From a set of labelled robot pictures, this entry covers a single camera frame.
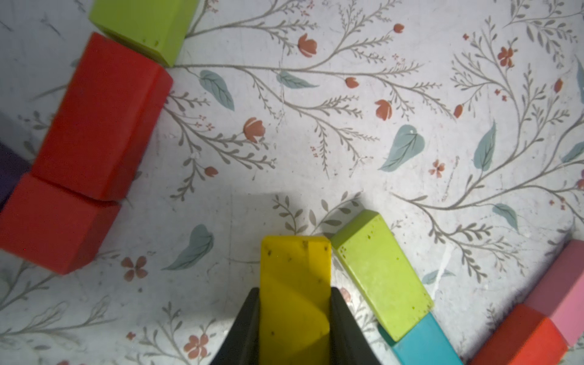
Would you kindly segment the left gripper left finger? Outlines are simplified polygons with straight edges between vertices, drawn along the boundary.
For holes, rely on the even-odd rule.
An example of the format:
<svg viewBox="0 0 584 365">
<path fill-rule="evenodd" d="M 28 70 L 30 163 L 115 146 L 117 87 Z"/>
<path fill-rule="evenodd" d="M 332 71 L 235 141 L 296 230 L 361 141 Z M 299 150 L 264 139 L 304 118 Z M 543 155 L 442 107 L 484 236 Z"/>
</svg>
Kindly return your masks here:
<svg viewBox="0 0 584 365">
<path fill-rule="evenodd" d="M 259 309 L 259 288 L 254 287 L 210 365 L 259 363 Z"/>
</svg>

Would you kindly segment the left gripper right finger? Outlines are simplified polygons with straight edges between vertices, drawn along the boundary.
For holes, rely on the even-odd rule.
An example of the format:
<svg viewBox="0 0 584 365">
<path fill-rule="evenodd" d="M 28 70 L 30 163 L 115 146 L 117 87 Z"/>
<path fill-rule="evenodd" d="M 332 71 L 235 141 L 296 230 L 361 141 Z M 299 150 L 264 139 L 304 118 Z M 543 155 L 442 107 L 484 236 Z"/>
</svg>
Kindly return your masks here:
<svg viewBox="0 0 584 365">
<path fill-rule="evenodd" d="M 331 364 L 380 365 L 337 287 L 330 299 Z"/>
</svg>

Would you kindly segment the lime green block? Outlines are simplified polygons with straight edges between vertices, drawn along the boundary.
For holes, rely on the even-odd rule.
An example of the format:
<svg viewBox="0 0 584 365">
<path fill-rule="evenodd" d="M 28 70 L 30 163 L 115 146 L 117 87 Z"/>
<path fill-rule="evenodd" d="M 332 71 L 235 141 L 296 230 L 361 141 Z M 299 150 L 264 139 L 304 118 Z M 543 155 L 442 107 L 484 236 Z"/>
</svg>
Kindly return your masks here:
<svg viewBox="0 0 584 365">
<path fill-rule="evenodd" d="M 378 323 L 394 342 L 430 313 L 433 300 L 380 213 L 363 210 L 331 242 Z"/>
<path fill-rule="evenodd" d="M 198 5 L 198 0 L 100 0 L 89 20 L 107 36 L 171 67 Z"/>
</svg>

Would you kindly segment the teal rectangular block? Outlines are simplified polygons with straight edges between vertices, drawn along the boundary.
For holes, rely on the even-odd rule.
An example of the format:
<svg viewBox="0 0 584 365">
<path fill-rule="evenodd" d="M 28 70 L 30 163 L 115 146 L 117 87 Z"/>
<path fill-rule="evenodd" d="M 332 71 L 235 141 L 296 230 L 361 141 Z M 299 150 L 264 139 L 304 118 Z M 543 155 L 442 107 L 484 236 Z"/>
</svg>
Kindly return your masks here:
<svg viewBox="0 0 584 365">
<path fill-rule="evenodd" d="M 401 340 L 389 346 L 404 365 L 463 365 L 432 313 L 428 313 Z"/>
</svg>

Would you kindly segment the yellow block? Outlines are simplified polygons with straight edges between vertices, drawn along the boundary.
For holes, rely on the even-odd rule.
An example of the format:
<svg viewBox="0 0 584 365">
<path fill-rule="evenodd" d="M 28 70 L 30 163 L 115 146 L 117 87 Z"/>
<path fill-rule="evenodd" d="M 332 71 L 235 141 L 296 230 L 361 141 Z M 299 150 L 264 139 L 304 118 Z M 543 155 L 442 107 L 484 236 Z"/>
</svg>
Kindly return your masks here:
<svg viewBox="0 0 584 365">
<path fill-rule="evenodd" d="M 325 237 L 262 240 L 259 363 L 329 364 L 332 246 Z"/>
</svg>

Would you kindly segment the small red cube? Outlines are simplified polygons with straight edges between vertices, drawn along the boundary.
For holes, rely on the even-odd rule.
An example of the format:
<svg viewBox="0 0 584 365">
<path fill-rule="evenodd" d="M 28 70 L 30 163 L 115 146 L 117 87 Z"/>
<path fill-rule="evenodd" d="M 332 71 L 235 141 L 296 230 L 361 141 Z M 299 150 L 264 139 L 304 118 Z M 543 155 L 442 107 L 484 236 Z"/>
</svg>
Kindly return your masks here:
<svg viewBox="0 0 584 365">
<path fill-rule="evenodd" d="M 66 275 L 94 260 L 120 208 L 26 173 L 1 212 L 1 248 Z"/>
</svg>

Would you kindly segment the pink block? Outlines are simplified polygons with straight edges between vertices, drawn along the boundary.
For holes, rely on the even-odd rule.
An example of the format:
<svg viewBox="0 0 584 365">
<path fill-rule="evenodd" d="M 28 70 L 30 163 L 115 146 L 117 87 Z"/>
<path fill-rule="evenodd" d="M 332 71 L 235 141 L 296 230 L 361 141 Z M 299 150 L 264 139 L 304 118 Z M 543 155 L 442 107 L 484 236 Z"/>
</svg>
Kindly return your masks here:
<svg viewBox="0 0 584 365">
<path fill-rule="evenodd" d="M 583 334 L 583 263 L 582 240 L 570 241 L 524 301 L 547 316 L 570 347 Z"/>
</svg>

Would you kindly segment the long red block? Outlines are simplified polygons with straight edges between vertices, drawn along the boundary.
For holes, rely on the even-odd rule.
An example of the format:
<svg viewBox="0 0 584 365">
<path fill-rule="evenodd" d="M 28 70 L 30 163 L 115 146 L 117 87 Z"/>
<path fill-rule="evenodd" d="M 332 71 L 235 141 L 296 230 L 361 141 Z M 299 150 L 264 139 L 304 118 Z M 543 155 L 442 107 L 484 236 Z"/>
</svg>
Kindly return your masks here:
<svg viewBox="0 0 584 365">
<path fill-rule="evenodd" d="M 161 65 L 93 33 L 33 175 L 91 199 L 124 199 L 172 85 Z"/>
</svg>

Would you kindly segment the purple block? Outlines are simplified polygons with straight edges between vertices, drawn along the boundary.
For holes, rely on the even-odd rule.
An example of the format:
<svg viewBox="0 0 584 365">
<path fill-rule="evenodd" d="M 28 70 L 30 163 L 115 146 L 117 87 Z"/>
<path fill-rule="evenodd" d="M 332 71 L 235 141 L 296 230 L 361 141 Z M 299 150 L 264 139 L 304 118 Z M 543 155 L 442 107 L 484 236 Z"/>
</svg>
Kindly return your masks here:
<svg viewBox="0 0 584 365">
<path fill-rule="evenodd" d="M 30 164 L 10 148 L 1 144 L 1 208 L 5 205 L 21 177 L 30 170 Z"/>
</svg>

